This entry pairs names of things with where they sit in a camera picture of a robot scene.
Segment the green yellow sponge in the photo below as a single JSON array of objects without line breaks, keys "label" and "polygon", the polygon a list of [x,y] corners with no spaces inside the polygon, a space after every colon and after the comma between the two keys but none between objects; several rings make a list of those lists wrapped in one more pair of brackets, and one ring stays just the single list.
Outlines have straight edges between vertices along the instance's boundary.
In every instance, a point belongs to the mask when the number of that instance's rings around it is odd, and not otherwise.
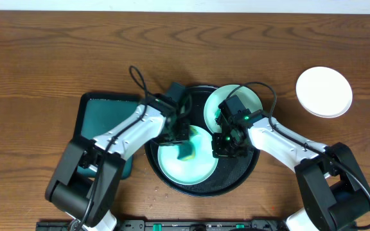
[{"label": "green yellow sponge", "polygon": [[178,145],[177,159],[186,161],[193,159],[195,156],[195,146],[191,141],[183,142]]}]

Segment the white plate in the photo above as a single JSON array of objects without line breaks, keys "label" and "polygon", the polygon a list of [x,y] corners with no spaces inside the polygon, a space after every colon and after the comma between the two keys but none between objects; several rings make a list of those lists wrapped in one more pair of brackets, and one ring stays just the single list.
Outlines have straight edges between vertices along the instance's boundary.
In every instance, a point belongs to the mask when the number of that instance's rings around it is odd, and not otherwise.
[{"label": "white plate", "polygon": [[329,67],[305,70],[297,79],[295,91],[302,107],[322,118],[345,114],[353,101],[353,91],[347,79]]}]

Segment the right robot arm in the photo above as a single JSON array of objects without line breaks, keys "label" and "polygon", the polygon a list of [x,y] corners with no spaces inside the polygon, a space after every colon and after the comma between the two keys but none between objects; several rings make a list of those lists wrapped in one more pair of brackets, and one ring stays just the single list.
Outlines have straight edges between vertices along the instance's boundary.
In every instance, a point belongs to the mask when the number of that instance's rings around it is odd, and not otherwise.
[{"label": "right robot arm", "polygon": [[370,229],[370,186],[345,144],[313,142],[262,110],[215,109],[205,121],[216,156],[261,150],[295,173],[304,207],[286,218],[287,230]]}]

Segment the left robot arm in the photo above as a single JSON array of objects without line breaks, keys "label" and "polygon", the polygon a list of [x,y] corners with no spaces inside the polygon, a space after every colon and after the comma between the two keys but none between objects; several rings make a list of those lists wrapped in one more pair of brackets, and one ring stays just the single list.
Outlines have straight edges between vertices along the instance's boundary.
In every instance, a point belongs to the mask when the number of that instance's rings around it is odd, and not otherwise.
[{"label": "left robot arm", "polygon": [[186,144],[190,139],[185,120],[191,96],[146,97],[132,115],[93,139],[78,136],[65,148],[47,186],[45,198],[77,220],[76,230],[112,230],[109,214],[123,168],[141,146]]}]

